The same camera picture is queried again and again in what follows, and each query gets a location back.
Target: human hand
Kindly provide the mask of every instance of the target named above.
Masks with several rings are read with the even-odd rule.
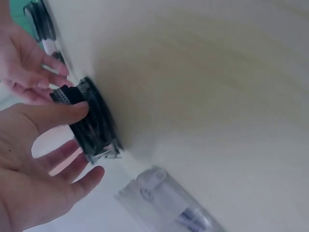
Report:
[[[42,65],[56,70],[54,74]],[[49,84],[68,85],[66,66],[48,56],[20,26],[11,22],[0,27],[0,79],[9,90],[32,104],[51,102]]]
[[[87,165],[83,154],[59,174],[49,175],[76,151],[74,141],[38,159],[31,153],[40,134],[76,123],[87,112],[85,102],[73,106],[17,104],[0,112],[0,231],[21,232],[54,220],[99,184],[102,167],[74,182]]]

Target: black component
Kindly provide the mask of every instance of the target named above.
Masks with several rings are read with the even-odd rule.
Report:
[[[119,157],[119,149],[122,149],[122,146],[116,134],[114,120],[89,77],[82,79],[76,87],[64,85],[55,89],[50,96],[54,102],[62,104],[88,102],[87,116],[70,125],[70,128],[89,162],[94,164],[101,157]]]
[[[37,42],[47,39],[56,40],[53,22],[43,0],[28,3],[24,7],[24,14],[31,25],[33,37]]]
[[[61,54],[60,51],[53,52],[53,53],[52,53],[52,56],[53,56],[54,58],[56,58],[57,60],[59,60],[60,62],[62,62],[62,63],[65,64],[64,58],[63,58],[63,56],[62,56],[62,54]]]

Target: cream-colored surface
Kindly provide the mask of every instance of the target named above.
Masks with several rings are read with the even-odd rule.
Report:
[[[50,0],[131,176],[165,167],[230,232],[309,231],[307,0]]]

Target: finger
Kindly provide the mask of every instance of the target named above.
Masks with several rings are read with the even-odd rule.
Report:
[[[61,178],[68,183],[72,183],[86,168],[88,161],[84,153],[79,154],[73,162],[66,167],[63,171],[57,174],[56,178]]]
[[[73,86],[73,84],[70,81],[68,81],[65,77],[60,75],[51,74],[48,79],[51,84],[54,84],[55,86],[58,87],[62,87],[64,85],[67,85],[69,87]]]
[[[82,179],[71,184],[71,198],[76,203],[87,196],[102,180],[104,169],[100,166],[88,172]]]
[[[37,161],[47,172],[50,172],[70,157],[78,149],[78,147],[79,145],[75,140],[70,140],[47,155],[37,158]]]
[[[8,76],[12,82],[16,82],[24,88],[49,88],[49,80],[47,77],[29,72],[18,64],[10,64]]]
[[[62,62],[60,62],[59,60],[57,60],[56,58],[52,56],[45,54],[42,62],[48,67],[55,69],[59,73],[59,75],[62,75],[62,76],[69,75],[68,68]]]
[[[4,80],[3,83],[11,90],[11,92],[14,95],[23,98],[24,100],[26,100],[27,102],[30,102],[31,104],[41,105],[41,104],[47,104],[51,102],[51,98],[48,99],[42,94],[34,91],[31,88],[29,89],[24,88],[18,83],[14,83],[8,80]]]
[[[36,139],[51,128],[73,124],[82,120],[87,115],[89,108],[86,102],[80,102],[75,105],[55,103],[39,106],[18,104],[13,106],[11,110],[15,110],[30,121],[35,130],[29,131],[29,136],[32,136],[31,139]]]
[[[48,88],[48,89],[34,88],[33,91],[38,93],[42,98],[46,99],[46,101],[48,101],[48,103],[53,102],[52,98],[50,97],[50,94],[53,92],[52,89],[50,89],[50,88]]]
[[[64,86],[64,85],[67,85],[69,87],[73,86],[73,84],[70,81],[68,81],[66,79],[66,77],[54,74],[54,73],[48,71],[45,68],[42,68],[40,70],[40,74],[43,75],[43,76],[46,76],[48,78],[49,82],[51,84],[54,84],[55,86],[58,86],[58,87],[61,87],[61,86]]]

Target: white plastic piece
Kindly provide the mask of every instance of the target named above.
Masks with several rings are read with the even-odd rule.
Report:
[[[218,222],[164,169],[139,174],[115,196],[150,232],[224,232]]]
[[[50,39],[43,40],[42,44],[43,44],[45,53],[48,54],[49,56],[51,56],[54,52],[57,51],[55,42]]]

